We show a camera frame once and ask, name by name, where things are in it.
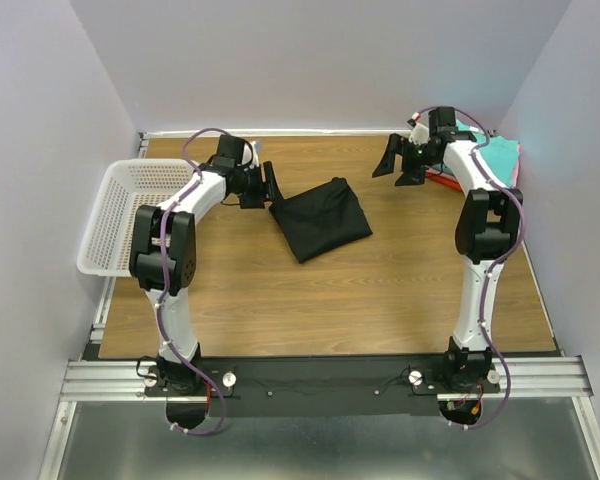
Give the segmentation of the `black t shirt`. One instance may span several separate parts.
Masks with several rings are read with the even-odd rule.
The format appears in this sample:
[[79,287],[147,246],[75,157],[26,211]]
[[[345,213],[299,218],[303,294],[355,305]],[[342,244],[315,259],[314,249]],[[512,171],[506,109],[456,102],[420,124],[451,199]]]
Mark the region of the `black t shirt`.
[[359,199],[342,177],[269,207],[296,261],[322,254],[373,234]]

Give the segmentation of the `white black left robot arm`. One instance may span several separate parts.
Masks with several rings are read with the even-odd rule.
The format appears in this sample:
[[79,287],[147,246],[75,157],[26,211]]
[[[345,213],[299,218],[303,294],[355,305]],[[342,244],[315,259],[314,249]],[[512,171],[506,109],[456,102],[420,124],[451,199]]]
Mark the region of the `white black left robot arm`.
[[217,149],[198,163],[182,151],[191,178],[156,206],[140,206],[134,217],[129,272],[152,304],[160,347],[148,384],[195,390],[211,379],[195,369],[199,341],[191,326],[188,289],[197,266],[196,228],[230,195],[243,209],[262,208],[273,197],[272,167],[259,147],[219,129]]

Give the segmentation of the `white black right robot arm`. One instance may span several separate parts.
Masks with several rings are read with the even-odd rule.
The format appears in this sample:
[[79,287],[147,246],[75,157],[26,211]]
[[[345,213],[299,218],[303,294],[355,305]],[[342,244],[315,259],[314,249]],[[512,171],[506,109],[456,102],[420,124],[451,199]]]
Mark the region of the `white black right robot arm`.
[[399,186],[425,181],[429,168],[448,167],[465,196],[455,229],[464,265],[460,313],[434,377],[451,391],[466,391],[487,379],[496,349],[491,326],[500,275],[524,233],[523,196],[496,177],[481,151],[488,133],[460,129],[456,109],[436,106],[415,112],[407,135],[393,133],[372,175],[396,167]]

